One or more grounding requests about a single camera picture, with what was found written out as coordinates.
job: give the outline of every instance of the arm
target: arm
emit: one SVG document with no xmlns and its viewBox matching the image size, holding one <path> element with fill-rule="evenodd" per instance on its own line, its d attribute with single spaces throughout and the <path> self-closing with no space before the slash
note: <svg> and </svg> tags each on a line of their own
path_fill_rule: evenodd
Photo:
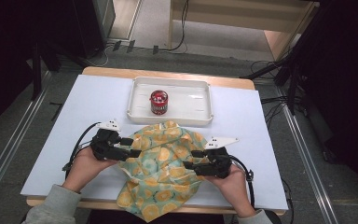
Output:
<svg viewBox="0 0 358 224">
<path fill-rule="evenodd" d="M 90 147 L 81 150 L 63 184 L 61 186 L 54 185 L 46 200 L 28 212 L 23 224 L 75 224 L 74 213 L 81 198 L 79 192 L 98 173 L 116 163 L 117 161 L 97 161 Z"/>
<path fill-rule="evenodd" d="M 224 179 L 214 176 L 205 176 L 205 179 L 220 189 L 220 192 L 237 212 L 240 224 L 271 223 L 264 210 L 255 211 L 251 206 L 246 191 L 245 174 L 240 168 L 231 165 L 230 174 Z"/>
</svg>

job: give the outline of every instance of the can lid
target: can lid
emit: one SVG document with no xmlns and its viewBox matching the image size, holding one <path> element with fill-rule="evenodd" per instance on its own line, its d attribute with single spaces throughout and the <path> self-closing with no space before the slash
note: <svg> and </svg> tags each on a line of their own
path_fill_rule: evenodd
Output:
<svg viewBox="0 0 358 224">
<path fill-rule="evenodd" d="M 168 103 L 168 94 L 165 91 L 153 91 L 150 101 L 155 106 L 164 106 Z"/>
</svg>

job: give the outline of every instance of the white tray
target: white tray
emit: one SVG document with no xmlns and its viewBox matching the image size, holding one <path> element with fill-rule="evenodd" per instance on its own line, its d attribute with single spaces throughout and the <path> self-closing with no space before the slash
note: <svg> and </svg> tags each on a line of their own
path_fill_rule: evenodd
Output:
<svg viewBox="0 0 358 224">
<path fill-rule="evenodd" d="M 163 115 L 151 111 L 150 94 L 168 93 L 168 109 Z M 173 120 L 179 125 L 206 125 L 213 119 L 210 86 L 205 81 L 158 77 L 137 77 L 133 80 L 128 117 L 139 123 Z"/>
</svg>

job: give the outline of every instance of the metal rail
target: metal rail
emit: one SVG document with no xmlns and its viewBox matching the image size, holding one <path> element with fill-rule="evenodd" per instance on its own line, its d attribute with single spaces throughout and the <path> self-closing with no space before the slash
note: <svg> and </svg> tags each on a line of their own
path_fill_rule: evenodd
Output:
<svg viewBox="0 0 358 224">
<path fill-rule="evenodd" d="M 28 105 L 27 110 L 22 116 L 16 130 L 11 135 L 10 139 L 7 142 L 4 150 L 0 155 L 0 181 L 4 176 L 7 167 L 10 165 L 14 155 L 16 154 L 17 148 L 21 143 L 23 136 L 26 134 L 28 127 L 34 119 L 34 115 L 36 114 L 39 106 L 43 102 L 43 99 L 46 95 L 46 89 L 48 88 L 48 84 L 51 80 L 51 73 L 49 71 L 44 74 L 42 79 L 42 86 L 44 87 L 40 94 Z"/>
<path fill-rule="evenodd" d="M 283 96 L 282 90 L 279 87 L 277 87 L 277 92 L 280 96 Z M 318 201 L 319 207 L 321 208 L 324 221 L 325 223 L 336 224 L 338 223 L 336 214 L 334 212 L 330 198 L 327 195 L 327 191 L 324 188 L 324 184 L 318 174 L 316 166 L 313 163 L 306 141 L 304 140 L 304 137 L 298 126 L 296 116 L 292 115 L 287 106 L 284 107 L 283 111 L 292 131 L 293 137 L 295 138 L 298 152 L 300 154 L 301 160 L 303 161 L 308 178 L 310 179 L 310 184 L 312 186 L 313 192 L 315 193 L 316 200 Z"/>
</svg>

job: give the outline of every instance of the floral cloth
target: floral cloth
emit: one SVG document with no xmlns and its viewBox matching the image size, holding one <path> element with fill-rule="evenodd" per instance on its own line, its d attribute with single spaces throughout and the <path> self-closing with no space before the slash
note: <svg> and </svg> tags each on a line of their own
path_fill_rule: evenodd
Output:
<svg viewBox="0 0 358 224">
<path fill-rule="evenodd" d="M 203 136 L 167 121 L 144 127 L 130 136 L 132 148 L 141 149 L 139 158 L 128 158 L 119 166 L 128 181 L 117 197 L 117 205 L 146 222 L 180 207 L 193 196 L 203 180 L 183 161 L 206 162 L 193 158 L 192 150 L 204 150 Z"/>
</svg>

